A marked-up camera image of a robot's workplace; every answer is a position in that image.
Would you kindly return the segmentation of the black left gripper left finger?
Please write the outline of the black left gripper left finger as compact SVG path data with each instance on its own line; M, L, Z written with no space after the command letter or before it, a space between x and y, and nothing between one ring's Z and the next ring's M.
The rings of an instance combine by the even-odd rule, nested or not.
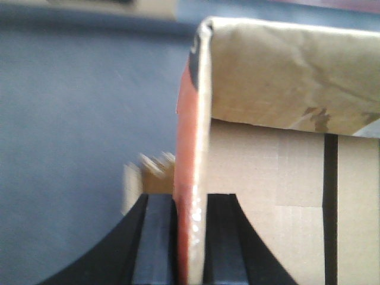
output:
M43 284L175 284L176 209L170 194L142 194L91 250Z

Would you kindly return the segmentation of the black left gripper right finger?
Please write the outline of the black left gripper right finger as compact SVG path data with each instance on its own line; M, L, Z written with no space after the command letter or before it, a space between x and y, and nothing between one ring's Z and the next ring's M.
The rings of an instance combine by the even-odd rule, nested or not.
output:
M209 194L204 284L295 284L259 237L235 194Z

